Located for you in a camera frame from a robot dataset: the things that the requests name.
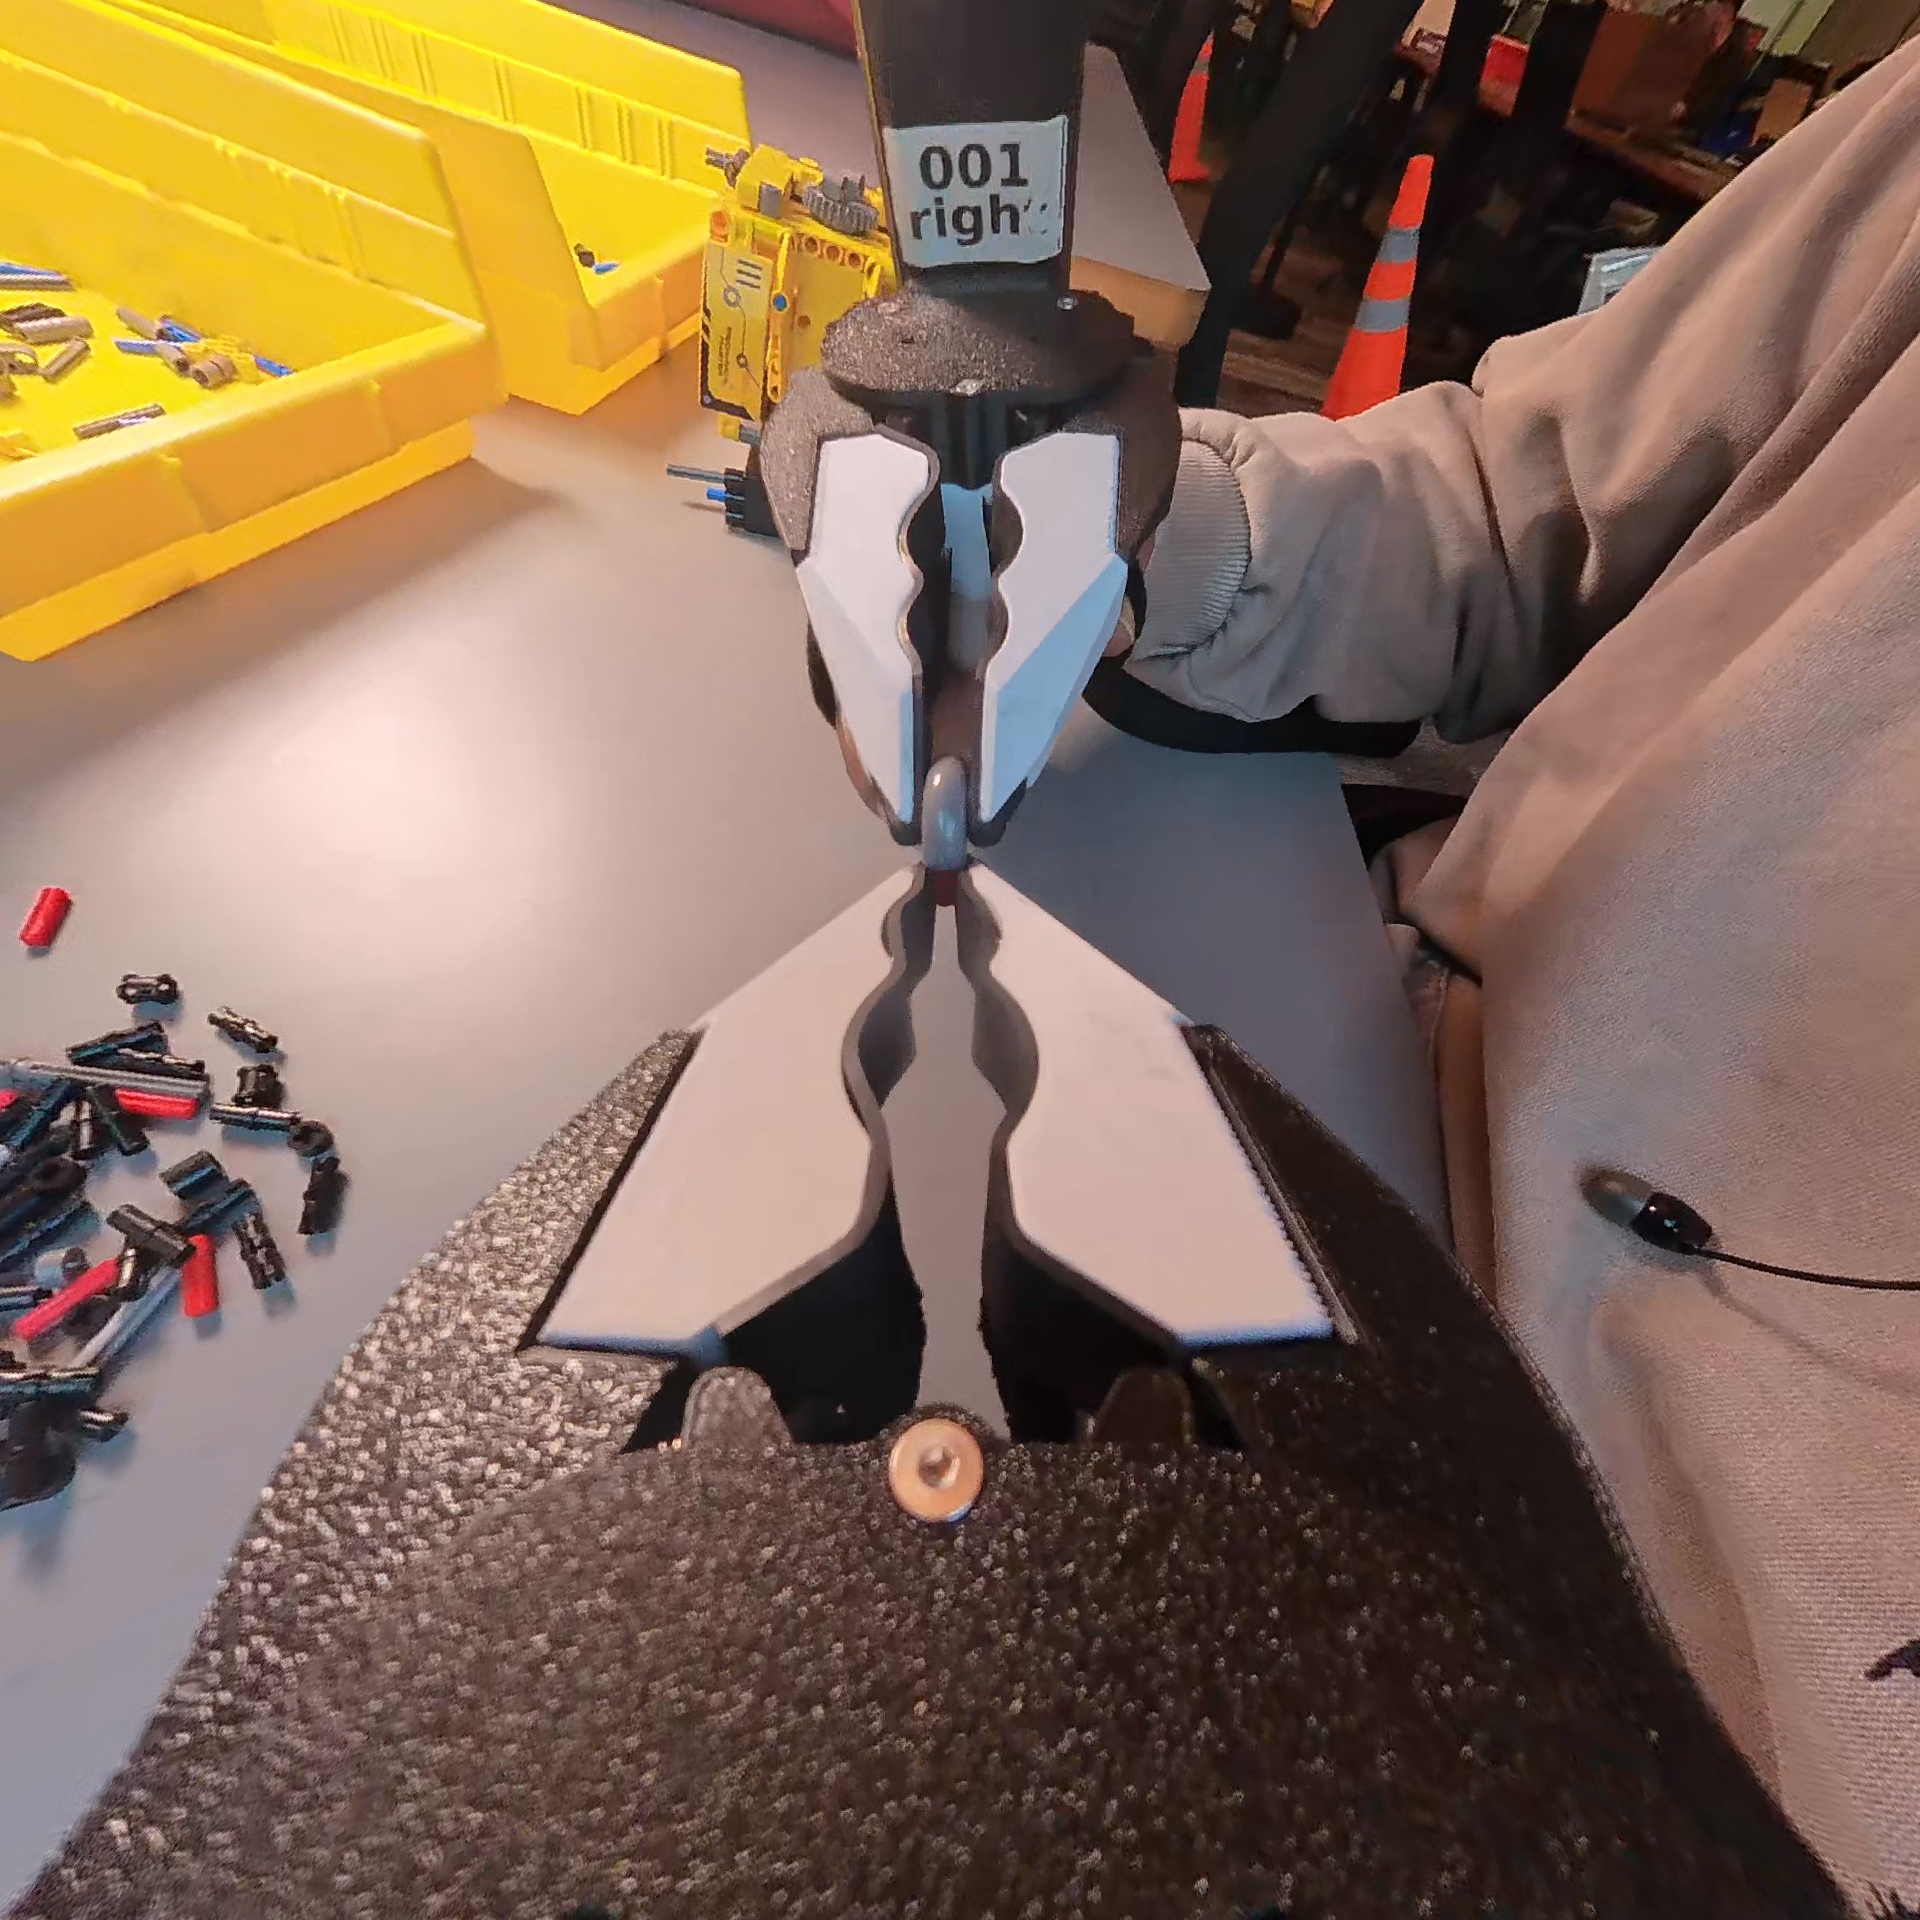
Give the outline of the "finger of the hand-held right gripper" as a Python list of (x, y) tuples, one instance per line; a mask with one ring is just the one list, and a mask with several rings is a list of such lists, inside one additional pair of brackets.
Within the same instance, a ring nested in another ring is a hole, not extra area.
[(1014, 542), (994, 570), (998, 641), (982, 668), (975, 754), (982, 829), (1040, 774), (1117, 625), (1128, 580), (1117, 481), (1113, 432), (1050, 432), (998, 464), (994, 511), (1014, 527)]
[(923, 837), (932, 625), (909, 535), (937, 489), (926, 445), (891, 432), (824, 439), (796, 562), (801, 598), (851, 754), (890, 832)]

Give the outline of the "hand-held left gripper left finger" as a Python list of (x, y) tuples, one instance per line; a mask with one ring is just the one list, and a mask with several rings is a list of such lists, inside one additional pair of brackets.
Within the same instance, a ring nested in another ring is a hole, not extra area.
[(755, 1372), (801, 1442), (877, 1436), (923, 1382), (885, 1099), (916, 1062), (926, 874), (903, 869), (712, 1007), (527, 1328)]

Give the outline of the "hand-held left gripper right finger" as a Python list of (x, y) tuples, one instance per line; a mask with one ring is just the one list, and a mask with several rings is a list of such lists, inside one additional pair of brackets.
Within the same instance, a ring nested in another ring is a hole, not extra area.
[(982, 1342), (1013, 1436), (1080, 1436), (1131, 1371), (1334, 1356), (1338, 1318), (1203, 1070), (1203, 1030), (991, 869), (961, 876), (955, 940), (1003, 1107)]

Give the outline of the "yellow building brick model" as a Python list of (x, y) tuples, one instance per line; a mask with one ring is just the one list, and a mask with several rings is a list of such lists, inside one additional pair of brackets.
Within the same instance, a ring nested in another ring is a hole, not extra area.
[(761, 427), (788, 381), (820, 363), (824, 331), (898, 290), (885, 198), (864, 175), (828, 171), (773, 147), (707, 148), (723, 179), (707, 222), (702, 404), (746, 449), (739, 467), (671, 464), (730, 529), (775, 536), (761, 482)]

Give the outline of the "grey bent rod red caps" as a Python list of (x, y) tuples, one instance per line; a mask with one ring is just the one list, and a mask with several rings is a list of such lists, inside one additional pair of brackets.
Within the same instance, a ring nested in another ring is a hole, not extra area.
[(971, 765), (963, 755), (940, 755), (927, 765), (919, 801), (919, 867), (932, 908), (959, 908), (975, 867)]

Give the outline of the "yellow storage bin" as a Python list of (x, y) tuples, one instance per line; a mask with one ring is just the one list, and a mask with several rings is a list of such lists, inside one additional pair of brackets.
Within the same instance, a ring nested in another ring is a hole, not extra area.
[(6, 6), (3, 256), (294, 372), (6, 464), (35, 660), (464, 459), (507, 396), (422, 132), (111, 6)]
[(730, 64), (539, 2), (128, 11), (435, 143), (512, 396), (579, 417), (697, 333), (703, 155), (751, 143)]

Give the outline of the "person's right forearm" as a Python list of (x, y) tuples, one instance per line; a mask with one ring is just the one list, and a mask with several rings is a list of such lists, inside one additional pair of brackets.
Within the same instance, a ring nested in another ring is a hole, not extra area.
[(1549, 689), (1543, 418), (1453, 384), (1347, 421), (1182, 411), (1125, 674), (1234, 723), (1517, 725)]

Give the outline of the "grey desk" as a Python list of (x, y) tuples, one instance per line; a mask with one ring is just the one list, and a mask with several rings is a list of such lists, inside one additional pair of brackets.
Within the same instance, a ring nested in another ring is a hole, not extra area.
[[(585, 417), (515, 402), (476, 454), (42, 664), (6, 660), (6, 1056), (234, 1006), (333, 1125), (342, 1228), (245, 1142), (294, 1284), (168, 1311), (123, 1436), (6, 1514), (6, 1910), (114, 1775), (263, 1486), (410, 1268), (666, 1027), (899, 863), (815, 715), (778, 544), (671, 482), (716, 441), (689, 341)], [(1437, 1112), (1318, 755), (1185, 755), (1086, 707), (994, 863), (1219, 1024), (1444, 1233)], [(72, 912), (17, 943), (35, 891)], [(887, 1102), (927, 1287), (923, 1386), (994, 1414), (977, 1338), (1000, 1104), (970, 1056), (950, 921)]]

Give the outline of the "person's right hand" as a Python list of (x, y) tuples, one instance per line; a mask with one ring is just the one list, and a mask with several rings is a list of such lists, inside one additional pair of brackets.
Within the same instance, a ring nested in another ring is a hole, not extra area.
[(811, 695), (817, 715), (829, 725), (851, 790), (860, 797), (860, 805), (868, 811), (874, 811), (877, 818), (887, 818), (890, 811), (885, 797), (878, 793), (877, 781), (872, 779), (860, 754), (855, 751), (849, 723), (844, 719), (838, 707), (838, 695), (829, 684), (824, 656), (811, 635), (808, 637), (808, 689)]

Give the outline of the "grey table with dark edge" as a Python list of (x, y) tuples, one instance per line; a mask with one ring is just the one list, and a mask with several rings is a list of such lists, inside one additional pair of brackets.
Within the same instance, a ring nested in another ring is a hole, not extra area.
[(1158, 353), (1187, 346), (1210, 292), (1122, 66), (1095, 44), (1083, 70), (1068, 282), (1128, 314)]

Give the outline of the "pile of black red pins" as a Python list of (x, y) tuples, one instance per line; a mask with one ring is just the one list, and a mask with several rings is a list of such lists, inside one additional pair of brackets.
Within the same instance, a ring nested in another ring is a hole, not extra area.
[(159, 1134), (283, 1148), (301, 1176), (301, 1241), (331, 1238), (350, 1173), (337, 1131), (294, 1104), (283, 1043), (214, 1006), (206, 1024), (237, 1062), (225, 1089), (184, 1052), (173, 971), (114, 985), (125, 1020), (52, 1060), (6, 1056), (3, 1111), (3, 1509), (66, 1493), (90, 1448), (128, 1424), (114, 1400), (132, 1349), (178, 1308), (200, 1328), (224, 1313), (220, 1251), (255, 1292), (291, 1287), (263, 1179), (210, 1147), (162, 1153)]

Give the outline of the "scattered blue grey brick pins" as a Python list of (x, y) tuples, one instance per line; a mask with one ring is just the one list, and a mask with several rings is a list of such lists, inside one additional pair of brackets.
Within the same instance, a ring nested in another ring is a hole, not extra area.
[(3, 261), (3, 459), (191, 414), (294, 371), (241, 340), (146, 314), (80, 278)]

